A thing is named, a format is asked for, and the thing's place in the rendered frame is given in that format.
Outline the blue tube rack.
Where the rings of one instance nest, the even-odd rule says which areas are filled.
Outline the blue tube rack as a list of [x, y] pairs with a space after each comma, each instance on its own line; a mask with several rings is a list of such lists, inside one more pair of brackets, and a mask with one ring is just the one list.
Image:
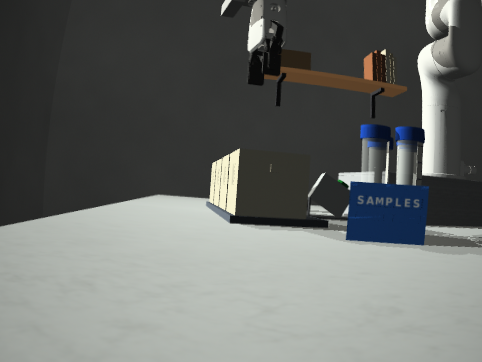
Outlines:
[[346, 240], [424, 245], [429, 186], [350, 183]]

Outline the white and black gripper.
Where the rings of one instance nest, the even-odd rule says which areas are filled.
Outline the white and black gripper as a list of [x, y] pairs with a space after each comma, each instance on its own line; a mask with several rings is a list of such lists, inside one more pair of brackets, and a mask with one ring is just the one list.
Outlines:
[[[248, 51], [251, 53], [248, 62], [248, 84], [262, 86], [264, 74], [280, 75], [281, 55], [279, 54], [287, 42], [285, 4], [285, 0], [248, 1], [249, 7], [252, 8], [248, 38]], [[261, 58], [259, 59], [257, 55]]]

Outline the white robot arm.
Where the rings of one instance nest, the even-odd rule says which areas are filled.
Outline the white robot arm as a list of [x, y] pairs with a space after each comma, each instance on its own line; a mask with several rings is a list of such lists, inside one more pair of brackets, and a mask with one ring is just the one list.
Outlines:
[[481, 65], [481, 7], [477, 0], [426, 0], [426, 28], [437, 41], [418, 57], [425, 130], [422, 175], [466, 179], [477, 169], [461, 161], [462, 105], [455, 80]]

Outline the beige bucket adapter with holes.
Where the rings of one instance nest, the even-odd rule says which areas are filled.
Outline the beige bucket adapter with holes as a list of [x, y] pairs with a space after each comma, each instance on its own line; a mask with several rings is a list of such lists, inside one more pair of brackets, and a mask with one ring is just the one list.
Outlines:
[[230, 154], [226, 211], [306, 219], [310, 155], [238, 149]]

